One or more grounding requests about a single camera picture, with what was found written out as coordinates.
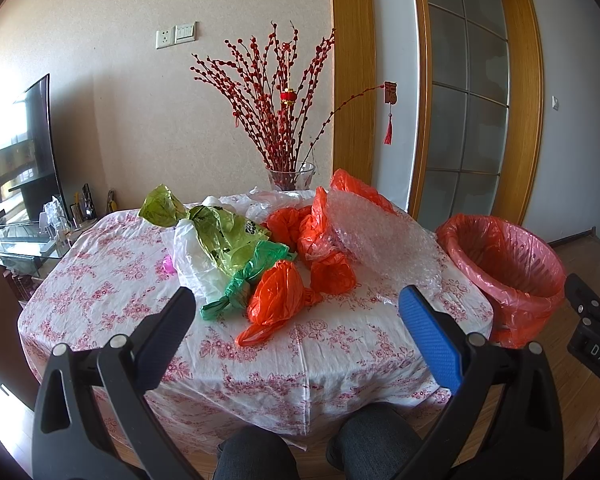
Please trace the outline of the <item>light green plastic bag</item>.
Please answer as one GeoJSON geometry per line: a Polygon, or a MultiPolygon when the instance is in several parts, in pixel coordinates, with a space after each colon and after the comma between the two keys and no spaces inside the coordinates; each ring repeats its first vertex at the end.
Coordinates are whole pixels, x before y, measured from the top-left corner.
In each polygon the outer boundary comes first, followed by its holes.
{"type": "Polygon", "coordinates": [[[181,220],[192,222],[201,249],[227,276],[242,269],[257,244],[271,236],[264,226],[223,206],[187,208],[164,184],[147,195],[138,215],[162,228],[172,228],[181,220]]]}

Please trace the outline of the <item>red fu tassel ornament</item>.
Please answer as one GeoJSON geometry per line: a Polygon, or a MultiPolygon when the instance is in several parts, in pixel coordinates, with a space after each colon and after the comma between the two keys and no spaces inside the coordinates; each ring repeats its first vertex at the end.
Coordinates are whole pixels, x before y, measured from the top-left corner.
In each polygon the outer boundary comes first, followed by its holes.
{"type": "Polygon", "coordinates": [[[393,136],[393,124],[392,124],[392,109],[396,105],[396,83],[393,81],[386,81],[384,83],[384,102],[388,106],[388,120],[387,129],[384,137],[384,144],[390,145],[392,143],[393,136]]]}

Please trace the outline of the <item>person's right knee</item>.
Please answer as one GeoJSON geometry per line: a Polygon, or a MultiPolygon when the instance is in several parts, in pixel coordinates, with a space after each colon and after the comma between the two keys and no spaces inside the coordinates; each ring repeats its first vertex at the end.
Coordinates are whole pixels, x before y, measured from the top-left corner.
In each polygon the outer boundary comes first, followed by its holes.
{"type": "Polygon", "coordinates": [[[347,479],[393,479],[421,445],[390,404],[373,403],[347,418],[329,440],[325,456],[347,479]]]}

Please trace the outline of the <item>small red lantern ornament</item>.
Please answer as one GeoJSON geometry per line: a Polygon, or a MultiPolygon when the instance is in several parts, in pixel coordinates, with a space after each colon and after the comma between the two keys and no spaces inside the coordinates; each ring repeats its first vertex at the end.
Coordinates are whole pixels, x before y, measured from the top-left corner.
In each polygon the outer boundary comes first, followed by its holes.
{"type": "Polygon", "coordinates": [[[291,107],[297,101],[297,92],[291,88],[287,88],[280,92],[280,100],[286,107],[291,107]]]}

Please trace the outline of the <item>person's left knee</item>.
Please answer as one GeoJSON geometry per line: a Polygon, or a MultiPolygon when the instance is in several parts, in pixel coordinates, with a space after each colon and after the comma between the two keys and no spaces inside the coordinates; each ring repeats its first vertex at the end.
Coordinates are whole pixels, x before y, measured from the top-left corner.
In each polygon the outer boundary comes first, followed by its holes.
{"type": "Polygon", "coordinates": [[[277,434],[240,428],[218,446],[213,479],[299,479],[296,459],[277,434]]]}

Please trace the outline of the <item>clear glass vase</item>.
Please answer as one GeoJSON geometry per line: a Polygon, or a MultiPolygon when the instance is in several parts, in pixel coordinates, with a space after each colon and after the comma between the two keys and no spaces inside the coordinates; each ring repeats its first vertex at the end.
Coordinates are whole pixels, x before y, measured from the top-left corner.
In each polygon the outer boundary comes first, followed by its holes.
{"type": "Polygon", "coordinates": [[[312,162],[305,162],[296,171],[268,170],[268,182],[274,191],[306,191],[314,174],[315,166],[312,162]]]}

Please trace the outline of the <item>white wall light switch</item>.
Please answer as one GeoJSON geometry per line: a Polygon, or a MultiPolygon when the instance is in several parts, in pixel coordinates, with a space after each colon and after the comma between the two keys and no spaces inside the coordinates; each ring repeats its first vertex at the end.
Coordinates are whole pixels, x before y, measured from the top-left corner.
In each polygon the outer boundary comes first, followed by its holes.
{"type": "Polygon", "coordinates": [[[184,44],[196,40],[196,23],[174,26],[174,44],[184,44]]]}

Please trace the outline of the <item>clear bubble wrap sheet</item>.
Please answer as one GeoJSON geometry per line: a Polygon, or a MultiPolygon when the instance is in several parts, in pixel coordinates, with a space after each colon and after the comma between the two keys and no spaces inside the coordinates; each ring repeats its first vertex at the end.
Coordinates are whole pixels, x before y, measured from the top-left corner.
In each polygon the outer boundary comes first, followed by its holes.
{"type": "Polygon", "coordinates": [[[416,286],[428,299],[442,291],[439,246],[405,212],[388,212],[356,194],[331,190],[326,214],[339,245],[363,266],[397,288],[416,286]]]}

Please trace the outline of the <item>dark green plastic bag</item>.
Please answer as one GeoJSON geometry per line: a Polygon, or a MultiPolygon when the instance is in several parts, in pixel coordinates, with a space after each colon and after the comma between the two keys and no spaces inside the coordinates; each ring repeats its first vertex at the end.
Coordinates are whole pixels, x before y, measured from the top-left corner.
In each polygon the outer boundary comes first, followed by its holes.
{"type": "Polygon", "coordinates": [[[224,295],[201,308],[202,318],[205,321],[214,321],[223,314],[233,311],[244,312],[264,272],[271,269],[279,260],[294,261],[295,258],[296,254],[287,245],[260,240],[245,266],[228,282],[224,295]]]}

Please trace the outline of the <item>person's knee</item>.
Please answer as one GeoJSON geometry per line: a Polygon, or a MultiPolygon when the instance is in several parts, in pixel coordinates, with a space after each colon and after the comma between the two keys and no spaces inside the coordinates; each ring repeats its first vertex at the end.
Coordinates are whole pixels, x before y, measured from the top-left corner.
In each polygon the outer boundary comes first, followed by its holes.
{"type": "Polygon", "coordinates": [[[393,479],[421,445],[390,404],[373,403],[347,418],[329,440],[325,456],[347,479],[393,479]]]}
{"type": "Polygon", "coordinates": [[[218,446],[213,479],[299,479],[296,459],[277,434],[240,428],[218,446]]]}

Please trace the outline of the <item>white wall socket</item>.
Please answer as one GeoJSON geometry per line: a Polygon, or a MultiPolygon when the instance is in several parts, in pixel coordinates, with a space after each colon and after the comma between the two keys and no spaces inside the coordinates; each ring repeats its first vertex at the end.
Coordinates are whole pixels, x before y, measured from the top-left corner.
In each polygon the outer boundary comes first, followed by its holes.
{"type": "Polygon", "coordinates": [[[157,50],[174,45],[174,29],[161,29],[156,31],[155,47],[157,50]]]}

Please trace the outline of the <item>black flat television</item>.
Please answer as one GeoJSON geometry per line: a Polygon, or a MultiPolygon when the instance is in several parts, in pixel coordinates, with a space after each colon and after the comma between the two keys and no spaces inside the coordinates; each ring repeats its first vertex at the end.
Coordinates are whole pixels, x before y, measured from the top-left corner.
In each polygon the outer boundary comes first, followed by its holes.
{"type": "Polygon", "coordinates": [[[44,75],[0,114],[0,208],[37,222],[52,200],[65,205],[50,117],[50,76],[44,75]]]}

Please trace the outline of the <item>large orange plastic bag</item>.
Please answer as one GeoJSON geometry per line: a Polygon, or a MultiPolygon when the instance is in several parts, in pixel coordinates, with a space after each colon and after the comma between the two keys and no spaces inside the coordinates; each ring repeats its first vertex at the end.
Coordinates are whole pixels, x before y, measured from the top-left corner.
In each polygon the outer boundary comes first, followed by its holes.
{"type": "MultiPolygon", "coordinates": [[[[332,175],[330,190],[352,193],[389,214],[396,214],[393,204],[384,196],[344,169],[337,169],[332,175]]],[[[271,232],[273,242],[287,245],[309,268],[318,264],[344,266],[347,257],[329,240],[326,206],[327,192],[319,186],[312,205],[276,210],[263,225],[271,232]]]]}

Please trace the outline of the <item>white crumpled bag rear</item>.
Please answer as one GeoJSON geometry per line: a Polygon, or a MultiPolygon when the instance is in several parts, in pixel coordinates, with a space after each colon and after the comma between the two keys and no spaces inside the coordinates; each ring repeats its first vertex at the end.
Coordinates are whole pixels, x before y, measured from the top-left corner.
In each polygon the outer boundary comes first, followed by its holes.
{"type": "Polygon", "coordinates": [[[279,209],[311,206],[314,194],[312,190],[283,192],[254,188],[244,194],[208,196],[202,204],[208,207],[221,207],[256,223],[263,223],[270,214],[279,209]]]}

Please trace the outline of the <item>pink small object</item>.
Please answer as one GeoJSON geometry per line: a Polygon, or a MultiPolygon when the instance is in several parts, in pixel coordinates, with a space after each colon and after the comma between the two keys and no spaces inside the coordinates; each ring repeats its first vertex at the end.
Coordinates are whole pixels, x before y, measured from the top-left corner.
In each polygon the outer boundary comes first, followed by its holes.
{"type": "Polygon", "coordinates": [[[162,260],[162,270],[165,274],[173,275],[176,270],[173,265],[173,261],[170,255],[166,255],[162,260]]]}

